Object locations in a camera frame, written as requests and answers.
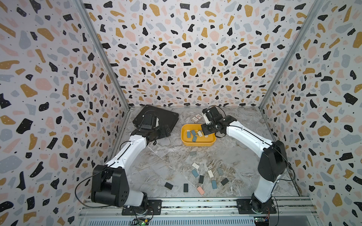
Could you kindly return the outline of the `teal eraser low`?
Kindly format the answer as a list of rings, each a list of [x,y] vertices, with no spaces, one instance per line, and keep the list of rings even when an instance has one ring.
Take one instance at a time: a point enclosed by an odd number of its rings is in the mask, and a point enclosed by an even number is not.
[[[197,177],[199,176],[197,170],[194,170],[194,169],[193,169],[193,170],[191,171],[191,173],[193,174],[193,176],[194,176],[195,178],[197,178]]]

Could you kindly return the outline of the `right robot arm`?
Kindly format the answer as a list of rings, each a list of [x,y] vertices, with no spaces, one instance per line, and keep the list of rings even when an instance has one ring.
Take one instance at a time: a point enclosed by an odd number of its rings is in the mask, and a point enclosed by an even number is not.
[[[277,181],[288,166],[283,142],[271,141],[257,135],[230,115],[222,115],[216,106],[202,111],[205,123],[201,125],[204,135],[217,132],[228,135],[251,149],[259,158],[258,173],[260,179],[252,194],[251,203],[261,208],[272,198]]]

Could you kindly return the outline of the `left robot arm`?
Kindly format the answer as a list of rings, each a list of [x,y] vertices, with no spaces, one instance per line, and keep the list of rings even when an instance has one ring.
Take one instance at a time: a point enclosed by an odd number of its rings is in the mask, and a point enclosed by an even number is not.
[[[168,137],[179,119],[178,113],[147,111],[136,123],[136,129],[118,154],[105,165],[98,165],[92,173],[91,201],[115,207],[135,207],[145,211],[148,197],[129,187],[126,172],[139,153],[149,143]]]

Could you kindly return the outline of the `playing card box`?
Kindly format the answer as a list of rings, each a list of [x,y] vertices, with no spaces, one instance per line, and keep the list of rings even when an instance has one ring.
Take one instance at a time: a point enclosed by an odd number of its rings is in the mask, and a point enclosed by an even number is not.
[[[199,123],[203,119],[203,116],[200,114],[196,114],[191,118],[191,121],[194,123]]]

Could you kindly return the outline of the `yellow storage box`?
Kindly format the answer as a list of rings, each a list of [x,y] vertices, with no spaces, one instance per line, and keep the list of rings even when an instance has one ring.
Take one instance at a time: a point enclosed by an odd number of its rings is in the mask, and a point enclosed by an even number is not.
[[[187,131],[194,130],[196,132],[197,141],[192,142],[193,134],[191,133],[191,138],[187,138]],[[198,131],[201,131],[203,136],[198,136]],[[182,126],[181,130],[181,140],[185,146],[188,147],[210,147],[216,142],[215,134],[205,135],[201,129],[201,124],[185,124]]]

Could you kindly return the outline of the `black eraser right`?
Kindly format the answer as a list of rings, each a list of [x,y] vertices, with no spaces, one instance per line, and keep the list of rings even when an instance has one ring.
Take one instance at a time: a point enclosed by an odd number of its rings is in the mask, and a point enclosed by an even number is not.
[[[224,179],[221,181],[221,184],[224,186],[224,185],[226,185],[228,182],[229,182],[229,180],[228,180],[227,178],[224,178]]]

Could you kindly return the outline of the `pink eraser bottom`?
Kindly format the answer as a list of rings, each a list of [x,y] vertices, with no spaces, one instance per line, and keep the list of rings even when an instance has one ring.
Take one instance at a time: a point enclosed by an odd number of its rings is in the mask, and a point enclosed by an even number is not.
[[[203,190],[203,188],[201,186],[197,187],[197,191],[200,193],[200,195],[204,195],[205,191]]]

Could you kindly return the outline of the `black eraser bottom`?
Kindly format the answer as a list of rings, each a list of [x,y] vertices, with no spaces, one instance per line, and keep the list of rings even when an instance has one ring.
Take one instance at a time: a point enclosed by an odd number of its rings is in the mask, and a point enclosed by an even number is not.
[[[183,192],[187,193],[189,191],[189,185],[188,184],[184,184],[183,185]]]

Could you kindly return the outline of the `black flat case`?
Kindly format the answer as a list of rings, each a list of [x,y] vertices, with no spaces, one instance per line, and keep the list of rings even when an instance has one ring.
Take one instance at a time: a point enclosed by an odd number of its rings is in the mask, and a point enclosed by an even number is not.
[[[152,106],[152,105],[145,105],[141,109],[141,111],[138,113],[138,115],[139,114],[156,115],[159,118],[160,123],[168,124],[171,131],[173,130],[173,128],[175,127],[177,121],[179,120],[179,114],[178,113],[168,111],[166,109],[155,107],[155,106]]]

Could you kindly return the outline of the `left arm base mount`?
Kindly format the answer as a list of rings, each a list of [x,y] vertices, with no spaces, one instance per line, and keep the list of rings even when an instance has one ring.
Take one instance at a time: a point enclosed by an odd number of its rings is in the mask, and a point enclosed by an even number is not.
[[[161,199],[151,199],[147,203],[143,202],[141,206],[125,206],[122,210],[122,216],[158,216],[161,214],[161,208]]]

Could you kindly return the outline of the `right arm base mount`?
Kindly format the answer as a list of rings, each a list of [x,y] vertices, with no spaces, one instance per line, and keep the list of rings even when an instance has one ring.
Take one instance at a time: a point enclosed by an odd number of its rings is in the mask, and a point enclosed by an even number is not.
[[[239,214],[276,214],[276,204],[272,198],[267,202],[260,202],[256,198],[237,199],[237,209]]]

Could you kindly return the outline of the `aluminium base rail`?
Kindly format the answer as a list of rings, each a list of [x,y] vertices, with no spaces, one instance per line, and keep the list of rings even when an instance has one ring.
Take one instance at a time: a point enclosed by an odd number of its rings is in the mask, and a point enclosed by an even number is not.
[[[131,208],[96,208],[86,202],[79,226],[321,226],[308,197],[274,197],[263,213],[255,213],[244,197],[156,198],[136,214]]]

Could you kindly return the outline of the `left aluminium corner post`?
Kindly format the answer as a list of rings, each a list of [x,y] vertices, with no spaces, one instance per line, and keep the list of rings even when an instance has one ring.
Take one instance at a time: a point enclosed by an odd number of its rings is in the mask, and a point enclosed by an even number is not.
[[[81,0],[74,0],[74,5],[75,5],[75,8],[77,9],[79,15],[80,15],[80,18],[81,20],[83,21],[84,23],[84,27],[86,28],[86,30],[88,31],[89,33],[89,36],[90,36],[90,39],[92,40],[93,42],[93,45],[95,47],[95,50],[98,52],[99,56],[100,56],[100,59],[110,77],[110,80],[112,82],[112,84],[114,85],[115,87],[115,90],[117,91],[118,93],[118,96],[120,98],[120,102],[121,102],[121,105],[123,107],[123,109],[126,111],[126,112],[129,112],[130,111],[130,106],[129,104],[127,103],[126,101],[126,98],[122,92],[122,89],[120,87],[120,84],[115,76],[115,72],[113,71],[112,67],[111,67],[111,64],[104,52],[104,49],[102,47],[102,43],[101,41],[99,40],[98,36],[97,36],[97,33],[96,33],[96,30],[91,22],[91,19],[86,11],[86,8],[84,6],[84,3],[83,1]]]

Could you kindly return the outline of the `aluminium corner post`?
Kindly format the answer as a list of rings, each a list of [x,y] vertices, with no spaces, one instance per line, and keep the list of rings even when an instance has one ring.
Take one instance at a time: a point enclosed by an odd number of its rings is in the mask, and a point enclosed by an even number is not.
[[[319,10],[322,8],[323,0],[315,0],[313,5],[311,6],[307,18],[305,19],[304,23],[301,26],[300,32],[297,34],[295,40],[293,41],[290,49],[285,55],[284,60],[282,61],[281,66],[279,67],[274,79],[270,83],[270,86],[262,99],[260,106],[258,107],[260,111],[266,106],[269,97],[272,95],[273,89],[277,86],[278,81],[283,76],[284,71],[286,70],[289,62],[291,61],[292,57],[295,55],[296,51],[298,50],[299,45],[304,39],[305,34],[307,33],[308,29],[310,28],[313,20],[316,18]]]
[[[86,11],[86,8],[84,6],[84,3],[83,1],[81,0],[74,0],[74,5],[75,5],[75,8],[77,9],[79,15],[80,15],[80,18],[81,20],[83,21],[84,23],[84,27],[86,28],[86,30],[88,31],[89,33],[89,36],[90,36],[90,39],[92,40],[93,42],[93,45],[95,47],[95,50],[98,52],[99,56],[100,56],[100,59],[110,77],[110,80],[112,82],[112,84],[114,85],[115,87],[115,90],[117,91],[118,93],[118,96],[120,98],[120,102],[121,102],[121,105],[123,107],[123,109],[126,111],[126,112],[129,112],[130,111],[130,106],[129,104],[127,103],[126,101],[126,98],[122,92],[122,89],[120,87],[120,84],[115,76],[115,72],[113,71],[112,67],[111,67],[111,64],[104,52],[104,49],[102,47],[102,43],[101,41],[99,40],[98,36],[97,36],[97,33],[96,33],[96,30],[91,22],[91,19]]]

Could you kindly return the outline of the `right aluminium corner post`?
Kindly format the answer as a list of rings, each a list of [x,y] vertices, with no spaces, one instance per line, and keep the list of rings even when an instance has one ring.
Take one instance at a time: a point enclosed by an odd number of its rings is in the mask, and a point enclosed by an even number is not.
[[[285,55],[284,60],[282,61],[281,66],[279,67],[274,79],[270,83],[270,86],[262,99],[260,106],[258,107],[260,111],[266,106],[269,97],[272,95],[273,89],[277,86],[278,81],[283,76],[284,71],[286,70],[289,62],[291,61],[292,57],[295,55],[296,51],[298,50],[299,45],[304,39],[305,34],[307,33],[308,29],[310,28],[313,20],[316,18],[319,10],[322,8],[323,0],[315,0],[313,5],[311,6],[307,18],[305,19],[304,23],[301,26],[300,32],[297,34],[295,40],[293,41],[290,49]]]

